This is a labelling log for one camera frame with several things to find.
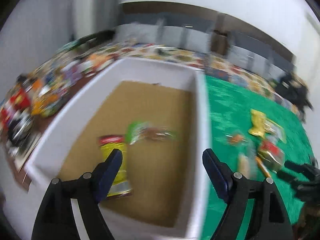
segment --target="table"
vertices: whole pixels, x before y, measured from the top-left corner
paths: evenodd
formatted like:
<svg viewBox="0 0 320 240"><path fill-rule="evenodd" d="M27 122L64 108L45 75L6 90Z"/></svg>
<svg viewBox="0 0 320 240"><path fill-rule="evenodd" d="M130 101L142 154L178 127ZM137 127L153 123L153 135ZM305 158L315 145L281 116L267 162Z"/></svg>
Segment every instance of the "table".
<svg viewBox="0 0 320 240"><path fill-rule="evenodd" d="M210 55L206 74L258 93L300 117L298 108L287 99L278 95L267 80L243 68L233 65L221 57Z"/></svg>
<svg viewBox="0 0 320 240"><path fill-rule="evenodd" d="M71 99L81 88L83 88L95 76L83 77L82 79L80 79L74 86L72 86L70 88L69 98ZM52 122L52 120L55 118L55 116L59 113L59 111L57 113L55 113L54 115L47 117L47 118L41 118L39 116L35 117L35 126L37 127L39 132L41 132L42 134L44 133L44 131L47 129L47 127ZM6 140L5 133L1 134L1 140L2 141ZM31 183L31 178L28 176L27 172L25 171L24 166L21 168L20 171L18 171L15 164L14 164L14 159L11 156L9 156L8 154L6 154L6 158L8 161L8 165L9 165L9 167L12 171L12 174L14 176L14 179L16 180L16 182L18 183L19 186L21 186L24 190L28 191L30 183Z"/></svg>
<svg viewBox="0 0 320 240"><path fill-rule="evenodd" d="M212 150L220 161L229 165L232 171L237 171L239 151L236 147L226 143L225 134L240 131L254 142L255 147L260 143L258 137L248 134L249 128L252 127L250 109L264 112L267 118L284 128L287 143L280 141L277 146L283 150L286 160L299 164L309 163L309 155L313 155L312 149L303 126L293 112L276 102L230 82L210 76L206 76L206 81L209 94ZM297 177L300 180L305 180L301 174L297 174ZM299 217L303 202L293 197L289 184L278 179L274 173L272 173L272 178L284 200L289 219L294 224ZM260 181L264 179L260 170L258 170L256 179ZM245 237L252 206L253 200L249 200L237 239L244 239ZM210 185L208 207L201 239L210 239L220 222L225 207L225 203L217 197L213 186Z"/></svg>

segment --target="mat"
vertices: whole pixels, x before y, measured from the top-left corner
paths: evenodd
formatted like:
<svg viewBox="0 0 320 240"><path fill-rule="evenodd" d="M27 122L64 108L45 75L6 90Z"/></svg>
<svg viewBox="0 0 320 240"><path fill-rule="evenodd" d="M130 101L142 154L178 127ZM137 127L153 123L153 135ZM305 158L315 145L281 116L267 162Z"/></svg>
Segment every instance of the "mat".
<svg viewBox="0 0 320 240"><path fill-rule="evenodd" d="M206 77L206 82L210 105L212 149L220 161L227 163L232 171L236 171L237 168L238 151L235 147L223 143L225 134L239 130L252 139L256 146L260 141L257 137L248 134L248 130L252 126L250 109L264 112L269 119L284 128L287 143L279 142L278 146L285 153L286 160L300 164L309 162L309 155L313 155L312 149L308 137L294 113L276 102L229 82L210 76ZM303 203L293 198L292 190L287 183L279 180L274 173L272 178L280 191L290 221L293 224L298 220ZM263 179L264 176L259 170L257 180L262 181ZM244 239L245 237L252 206L253 200L249 200L237 239ZM201 239L207 240L211 238L225 208L226 205L222 200L218 199L213 186L210 184L208 206Z"/></svg>

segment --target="food packaging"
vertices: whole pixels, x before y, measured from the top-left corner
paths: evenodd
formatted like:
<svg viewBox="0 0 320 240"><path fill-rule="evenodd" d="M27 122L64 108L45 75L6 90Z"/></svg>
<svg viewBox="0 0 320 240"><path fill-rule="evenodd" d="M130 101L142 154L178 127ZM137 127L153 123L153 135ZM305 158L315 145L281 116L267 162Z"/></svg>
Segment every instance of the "food packaging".
<svg viewBox="0 0 320 240"><path fill-rule="evenodd" d="M108 158L113 149L119 149L122 152L122 164L112 183L107 198L119 198L130 195L132 188L127 179L127 146L124 142L124 137L121 135L102 136L99 137L99 145L105 159Z"/></svg>
<svg viewBox="0 0 320 240"><path fill-rule="evenodd" d="M76 82L82 78L81 72L79 71L79 63L80 60L74 60L61 70L69 86L75 85Z"/></svg>
<svg viewBox="0 0 320 240"><path fill-rule="evenodd" d="M261 138L265 137L265 122L266 114L254 109L251 109L251 121L253 127L249 129L249 133Z"/></svg>
<svg viewBox="0 0 320 240"><path fill-rule="evenodd" d="M257 164L255 161L256 151L253 142L245 138L240 146L238 155L237 171L244 175L247 179L255 179L257 175Z"/></svg>
<svg viewBox="0 0 320 240"><path fill-rule="evenodd" d="M55 114L62 105L68 100L67 86L50 87L45 85L37 92L33 104L32 115L41 115L41 117L48 117Z"/></svg>
<svg viewBox="0 0 320 240"><path fill-rule="evenodd" d="M97 72L102 69L104 69L106 66L108 66L112 61L112 57L109 55L99 55L96 53L91 54L88 57L88 60L92 62L92 68Z"/></svg>
<svg viewBox="0 0 320 240"><path fill-rule="evenodd" d="M2 122L2 127L7 130L12 119L4 107L2 107L0 110L0 120Z"/></svg>
<svg viewBox="0 0 320 240"><path fill-rule="evenodd" d="M19 75L17 78L18 86L28 95L29 100L33 98L32 78L29 75Z"/></svg>
<svg viewBox="0 0 320 240"><path fill-rule="evenodd" d="M233 132L232 134L227 134L226 136L228 143L231 145L237 145L245 141L244 135L239 131Z"/></svg>
<svg viewBox="0 0 320 240"><path fill-rule="evenodd" d="M274 145L276 145L278 140L281 140L284 143L287 143L284 129L279 124L273 122L272 120L266 119L265 131L270 134L270 135L268 135L268 139Z"/></svg>
<svg viewBox="0 0 320 240"><path fill-rule="evenodd" d="M261 142L258 148L258 156L269 169L275 172L279 171L284 165L283 151L267 139Z"/></svg>
<svg viewBox="0 0 320 240"><path fill-rule="evenodd" d="M144 138L162 141L166 138L173 137L173 132L166 128L153 127L147 122L133 122L128 127L125 140L128 144L132 145L136 141Z"/></svg>
<svg viewBox="0 0 320 240"><path fill-rule="evenodd" d="M14 105L18 110L24 110L31 106L31 102L28 98L27 93L23 88L20 88L14 97Z"/></svg>

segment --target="snack package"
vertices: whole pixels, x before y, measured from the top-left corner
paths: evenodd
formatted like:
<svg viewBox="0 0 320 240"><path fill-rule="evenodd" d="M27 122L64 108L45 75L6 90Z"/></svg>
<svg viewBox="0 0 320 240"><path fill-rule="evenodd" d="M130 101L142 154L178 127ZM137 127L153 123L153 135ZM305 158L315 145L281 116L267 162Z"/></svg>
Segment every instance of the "snack package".
<svg viewBox="0 0 320 240"><path fill-rule="evenodd" d="M286 136L284 129L278 125L277 123L273 122L270 119L266 119L265 122L265 131L269 133L268 139L273 143L276 144L280 139L284 143L287 143Z"/></svg>
<svg viewBox="0 0 320 240"><path fill-rule="evenodd" d="M82 78L82 74L79 70L79 63L80 60L74 60L61 69L63 77L70 87L75 85L77 81Z"/></svg>
<svg viewBox="0 0 320 240"><path fill-rule="evenodd" d="M133 122L128 127L125 141L132 145L144 138L162 141L170 137L174 137L174 134L166 128L152 127L147 122Z"/></svg>
<svg viewBox="0 0 320 240"><path fill-rule="evenodd" d="M231 145L238 145L239 143L246 141L244 135L239 131L235 131L232 134L226 134L226 136L228 143Z"/></svg>
<svg viewBox="0 0 320 240"><path fill-rule="evenodd" d="M122 152L122 164L112 183L109 197L124 197L131 194L132 188L127 179L127 146L124 142L124 137L121 135L107 135L99 137L100 149L105 159L111 154L113 149L119 149Z"/></svg>
<svg viewBox="0 0 320 240"><path fill-rule="evenodd" d="M88 57L88 60L93 63L92 68L95 71L100 71L112 62L112 57L109 55L93 53Z"/></svg>
<svg viewBox="0 0 320 240"><path fill-rule="evenodd" d="M264 138L266 114L254 109L251 109L251 121L253 127L249 129L248 133Z"/></svg>
<svg viewBox="0 0 320 240"><path fill-rule="evenodd" d="M274 172L279 171L284 165L283 151L267 139L261 142L258 148L258 156Z"/></svg>
<svg viewBox="0 0 320 240"><path fill-rule="evenodd" d="M68 100L68 92L68 87L63 83L38 89L33 98L31 114L39 114L43 118L55 114Z"/></svg>
<svg viewBox="0 0 320 240"><path fill-rule="evenodd" d="M237 171L247 179L255 179L257 175L257 164L255 161L256 151L253 142L246 138L240 149Z"/></svg>

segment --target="cardboard bottom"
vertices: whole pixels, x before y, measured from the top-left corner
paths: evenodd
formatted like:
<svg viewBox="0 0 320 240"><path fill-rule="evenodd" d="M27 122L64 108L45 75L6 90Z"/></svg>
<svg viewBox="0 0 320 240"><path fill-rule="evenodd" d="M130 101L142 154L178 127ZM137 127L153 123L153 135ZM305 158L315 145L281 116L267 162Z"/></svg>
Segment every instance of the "cardboard bottom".
<svg viewBox="0 0 320 240"><path fill-rule="evenodd" d="M193 109L191 92L121 82L73 144L59 178L77 179L104 161L97 140L100 136L125 134L134 121L166 127L176 133L175 139L140 140L128 146L127 174L132 194L108 198L100 205L142 222L174 227L186 182Z"/></svg>

